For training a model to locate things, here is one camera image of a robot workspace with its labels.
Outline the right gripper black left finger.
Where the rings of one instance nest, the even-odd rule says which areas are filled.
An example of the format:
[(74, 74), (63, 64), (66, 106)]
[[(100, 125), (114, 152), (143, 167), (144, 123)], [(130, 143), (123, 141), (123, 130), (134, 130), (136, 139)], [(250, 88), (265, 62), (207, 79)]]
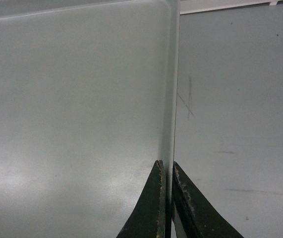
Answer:
[(156, 160), (141, 195), (118, 238), (163, 238), (166, 229), (166, 173)]

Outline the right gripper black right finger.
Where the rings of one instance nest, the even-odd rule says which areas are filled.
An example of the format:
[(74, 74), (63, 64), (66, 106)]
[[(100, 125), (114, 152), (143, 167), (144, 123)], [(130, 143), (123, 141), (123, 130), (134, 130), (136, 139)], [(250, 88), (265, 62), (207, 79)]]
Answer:
[(178, 238), (241, 238), (177, 162), (173, 163), (172, 220)]

